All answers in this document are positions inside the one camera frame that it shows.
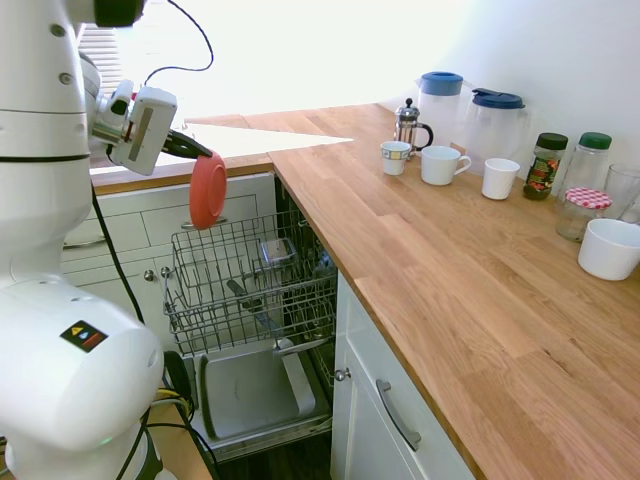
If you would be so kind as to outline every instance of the white mug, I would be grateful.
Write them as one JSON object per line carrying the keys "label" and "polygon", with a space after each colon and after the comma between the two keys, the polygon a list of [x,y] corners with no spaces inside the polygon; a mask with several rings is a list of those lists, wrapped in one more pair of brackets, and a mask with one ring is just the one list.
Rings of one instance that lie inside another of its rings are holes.
{"label": "white mug", "polygon": [[[425,147],[420,154],[422,155],[422,180],[431,185],[449,185],[454,176],[471,166],[469,157],[461,155],[451,147]],[[460,160],[466,161],[467,164],[456,170]]]}
{"label": "white mug", "polygon": [[520,164],[506,158],[490,158],[484,162],[482,194],[492,200],[504,200],[509,196]]}

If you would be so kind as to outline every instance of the plastic jug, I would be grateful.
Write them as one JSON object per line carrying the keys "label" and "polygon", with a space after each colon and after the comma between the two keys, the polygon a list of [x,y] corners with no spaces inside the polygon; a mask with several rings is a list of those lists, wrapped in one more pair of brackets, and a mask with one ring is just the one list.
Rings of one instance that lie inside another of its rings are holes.
{"label": "plastic jug", "polygon": [[530,119],[518,95],[484,88],[473,93],[465,119],[464,146],[473,162],[469,172],[482,175],[485,160],[513,158],[526,139]]}
{"label": "plastic jug", "polygon": [[[418,108],[420,123],[429,125],[433,130],[433,145],[450,146],[459,142],[458,134],[464,125],[464,99],[469,101],[469,88],[462,95],[462,86],[466,85],[462,76],[451,72],[429,72],[416,80],[420,87]],[[426,132],[417,132],[416,142],[426,143]]]}

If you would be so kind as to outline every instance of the green lid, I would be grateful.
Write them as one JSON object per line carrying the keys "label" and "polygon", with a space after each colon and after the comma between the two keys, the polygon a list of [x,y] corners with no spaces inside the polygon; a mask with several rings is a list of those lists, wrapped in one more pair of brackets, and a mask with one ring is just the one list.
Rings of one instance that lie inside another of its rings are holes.
{"label": "green lid", "polygon": [[548,150],[564,150],[567,148],[567,143],[569,139],[559,133],[541,133],[536,145]]}
{"label": "green lid", "polygon": [[609,150],[611,146],[611,137],[604,133],[587,132],[580,137],[580,145],[587,148],[595,148],[596,150]]}

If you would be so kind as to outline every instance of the window blind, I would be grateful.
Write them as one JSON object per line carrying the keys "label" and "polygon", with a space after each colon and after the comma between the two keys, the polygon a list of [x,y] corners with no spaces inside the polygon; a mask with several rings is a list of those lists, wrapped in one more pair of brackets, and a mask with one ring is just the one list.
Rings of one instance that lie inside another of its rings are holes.
{"label": "window blind", "polygon": [[102,77],[101,91],[110,94],[124,78],[118,38],[113,28],[85,25],[78,49],[98,67]]}

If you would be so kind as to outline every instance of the dishwasher rack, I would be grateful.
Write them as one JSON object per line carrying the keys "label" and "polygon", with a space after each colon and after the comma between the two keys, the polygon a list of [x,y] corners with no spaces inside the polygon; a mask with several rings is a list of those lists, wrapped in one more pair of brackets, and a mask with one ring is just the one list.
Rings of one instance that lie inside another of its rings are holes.
{"label": "dishwasher rack", "polygon": [[265,339],[286,355],[335,336],[337,268],[299,210],[171,240],[164,312],[183,355]]}

